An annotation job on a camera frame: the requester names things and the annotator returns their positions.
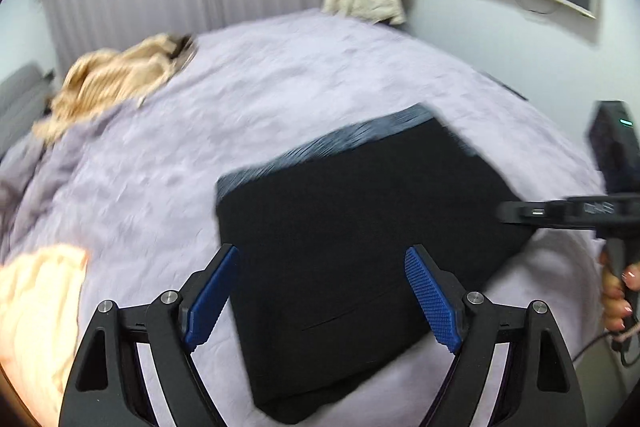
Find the power cord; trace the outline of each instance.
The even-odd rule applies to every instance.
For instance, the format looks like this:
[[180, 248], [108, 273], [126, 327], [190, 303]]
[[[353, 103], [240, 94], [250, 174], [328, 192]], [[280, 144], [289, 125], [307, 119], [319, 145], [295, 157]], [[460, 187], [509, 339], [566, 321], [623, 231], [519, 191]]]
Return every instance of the power cord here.
[[607, 331], [606, 333], [598, 335], [593, 341], [591, 341], [589, 344], [584, 346], [580, 350], [580, 352], [573, 359], [571, 359], [571, 361], [573, 363], [575, 363], [575, 361], [578, 360], [581, 356], [583, 356], [585, 354], [585, 352], [587, 352], [588, 349], [590, 349], [591, 347], [595, 346], [595, 344], [599, 343], [603, 339], [606, 339], [607, 337], [612, 337], [612, 333], [610, 333], [610, 331]]
[[522, 10], [526, 10], [527, 12], [531, 12], [532, 14], [540, 14], [540, 16], [550, 16], [551, 14], [555, 14], [558, 11], [558, 8], [560, 8], [560, 3], [556, 3], [556, 7], [550, 12], [540, 12], [539, 10], [531, 10], [530, 8], [524, 6], [524, 4], [522, 4], [522, 0], [515, 1]]
[[[596, 338], [594, 338], [593, 341], [589, 342], [589, 344], [584, 346], [583, 349], [581, 349], [580, 352], [573, 359], [571, 359], [572, 363], [575, 363], [576, 360], [578, 360], [581, 356], [583, 356], [588, 349], [593, 347], [595, 344], [599, 343], [601, 340], [606, 339], [607, 337], [615, 337], [615, 336], [616, 334], [611, 333], [610, 331], [606, 331], [605, 333], [598, 335]], [[635, 359], [633, 359], [631, 362], [628, 362], [626, 359], [626, 353], [624, 351], [620, 352], [620, 363], [622, 364], [622, 367], [625, 367], [628, 369], [633, 365], [636, 365], [636, 363], [638, 362], [640, 362], [640, 353], [635, 357]]]

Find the black folded cloth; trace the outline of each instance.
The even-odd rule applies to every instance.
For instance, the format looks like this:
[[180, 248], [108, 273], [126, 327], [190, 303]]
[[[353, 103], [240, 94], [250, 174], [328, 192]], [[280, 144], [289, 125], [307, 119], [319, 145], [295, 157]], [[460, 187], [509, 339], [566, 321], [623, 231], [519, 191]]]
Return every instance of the black folded cloth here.
[[220, 239], [242, 252], [231, 296], [242, 356], [255, 404], [279, 422], [343, 398], [429, 331], [408, 247], [482, 290], [530, 238], [498, 222], [498, 204], [518, 198], [473, 149], [430, 115], [399, 121], [218, 184]]

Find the blue gripper pad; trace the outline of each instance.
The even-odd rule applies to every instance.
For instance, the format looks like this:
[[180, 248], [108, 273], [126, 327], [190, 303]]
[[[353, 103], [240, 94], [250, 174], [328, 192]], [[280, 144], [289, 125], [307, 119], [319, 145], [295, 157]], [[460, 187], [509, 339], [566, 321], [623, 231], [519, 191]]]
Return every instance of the blue gripper pad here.
[[442, 272], [422, 246], [406, 251], [404, 272], [436, 340], [456, 353], [466, 336], [462, 285], [453, 274]]
[[238, 257], [236, 247], [224, 245], [209, 266], [194, 273], [180, 290], [183, 300], [178, 321], [188, 352], [209, 340], [238, 280]]

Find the tan sweater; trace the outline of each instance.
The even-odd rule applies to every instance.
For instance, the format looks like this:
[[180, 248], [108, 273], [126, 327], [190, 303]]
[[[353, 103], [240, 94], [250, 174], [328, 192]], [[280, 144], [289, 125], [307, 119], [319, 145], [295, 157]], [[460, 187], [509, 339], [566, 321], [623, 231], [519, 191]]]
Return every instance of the tan sweater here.
[[52, 144], [72, 125], [95, 118], [115, 104], [135, 97], [142, 102], [175, 73], [170, 56], [177, 47], [168, 35], [160, 34], [123, 53], [102, 49], [83, 55], [53, 99], [52, 116], [34, 124], [33, 133]]

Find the wall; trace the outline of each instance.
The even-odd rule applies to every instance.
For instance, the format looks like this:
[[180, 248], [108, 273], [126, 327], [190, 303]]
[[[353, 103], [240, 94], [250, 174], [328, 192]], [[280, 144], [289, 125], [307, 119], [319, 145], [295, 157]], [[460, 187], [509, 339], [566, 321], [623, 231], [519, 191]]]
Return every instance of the wall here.
[[44, 73], [57, 70], [56, 51], [38, 0], [0, 3], [0, 80], [30, 61]]
[[600, 0], [596, 21], [516, 0], [406, 1], [409, 32], [509, 84], [575, 142], [597, 99], [625, 100], [640, 118], [640, 0]]

